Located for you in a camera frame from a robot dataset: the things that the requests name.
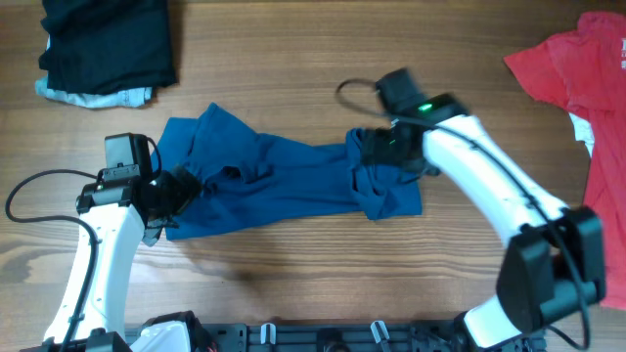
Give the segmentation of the black folded garment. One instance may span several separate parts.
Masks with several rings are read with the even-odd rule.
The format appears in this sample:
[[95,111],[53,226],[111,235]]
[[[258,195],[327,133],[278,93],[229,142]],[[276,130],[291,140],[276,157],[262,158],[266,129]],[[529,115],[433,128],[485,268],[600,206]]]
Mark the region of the black folded garment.
[[177,82],[166,0],[44,0],[47,87],[107,95]]

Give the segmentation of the red t-shirt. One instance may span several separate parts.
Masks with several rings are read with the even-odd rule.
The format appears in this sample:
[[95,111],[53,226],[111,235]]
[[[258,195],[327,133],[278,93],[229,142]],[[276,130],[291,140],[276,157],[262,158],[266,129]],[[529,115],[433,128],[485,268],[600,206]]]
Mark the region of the red t-shirt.
[[590,123],[584,204],[601,218],[607,294],[625,308],[625,17],[586,12],[573,31],[504,57],[522,89]]

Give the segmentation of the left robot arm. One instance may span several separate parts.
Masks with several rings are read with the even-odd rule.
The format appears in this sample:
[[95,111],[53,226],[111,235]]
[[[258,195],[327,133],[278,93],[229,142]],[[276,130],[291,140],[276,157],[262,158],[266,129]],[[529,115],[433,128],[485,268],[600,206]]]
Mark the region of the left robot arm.
[[125,303],[141,243],[154,245],[196,198],[201,184],[181,166],[153,166],[161,156],[141,134],[105,140],[106,166],[77,197],[79,240],[60,308],[41,351],[127,349]]

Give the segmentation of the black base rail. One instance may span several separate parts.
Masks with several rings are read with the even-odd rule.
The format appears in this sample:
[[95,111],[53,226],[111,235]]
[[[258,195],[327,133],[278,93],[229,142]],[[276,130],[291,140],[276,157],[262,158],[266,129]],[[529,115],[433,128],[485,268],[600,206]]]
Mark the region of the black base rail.
[[455,331],[451,321],[415,321],[387,324],[384,338],[371,325],[247,326],[205,324],[211,351],[275,352],[444,352],[473,351],[470,341]]

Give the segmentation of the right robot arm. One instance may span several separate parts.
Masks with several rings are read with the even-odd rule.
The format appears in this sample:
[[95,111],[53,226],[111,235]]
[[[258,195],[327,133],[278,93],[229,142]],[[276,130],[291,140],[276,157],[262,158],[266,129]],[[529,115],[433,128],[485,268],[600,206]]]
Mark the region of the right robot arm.
[[456,318],[455,351],[494,351],[552,331],[570,346],[591,342],[589,308],[606,296],[603,226],[587,206],[545,191],[450,93],[429,97],[406,68],[369,82],[390,121],[366,133],[365,164],[418,176],[447,175],[474,203],[505,249],[494,295]]

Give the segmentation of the blue polo shirt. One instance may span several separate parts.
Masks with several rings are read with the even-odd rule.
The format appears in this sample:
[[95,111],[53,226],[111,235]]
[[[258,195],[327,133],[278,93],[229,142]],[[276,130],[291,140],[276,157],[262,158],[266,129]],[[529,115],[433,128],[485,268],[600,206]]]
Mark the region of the blue polo shirt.
[[176,217],[171,241],[225,235],[293,218],[362,212],[370,220],[418,216],[415,174],[364,165],[366,131],[340,144],[311,146],[254,131],[210,104],[198,118],[171,117],[157,143],[167,171],[184,167],[200,194]]

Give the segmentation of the light grey folded garment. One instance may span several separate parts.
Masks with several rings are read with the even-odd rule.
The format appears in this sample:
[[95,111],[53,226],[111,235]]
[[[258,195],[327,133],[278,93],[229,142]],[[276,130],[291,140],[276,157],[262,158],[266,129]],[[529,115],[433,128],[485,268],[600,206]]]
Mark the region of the light grey folded garment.
[[106,95],[87,93],[68,93],[48,87],[48,76],[37,79],[34,83],[35,93],[48,100],[70,104],[89,110],[108,108],[140,108],[153,97],[152,87],[140,87],[120,90]]

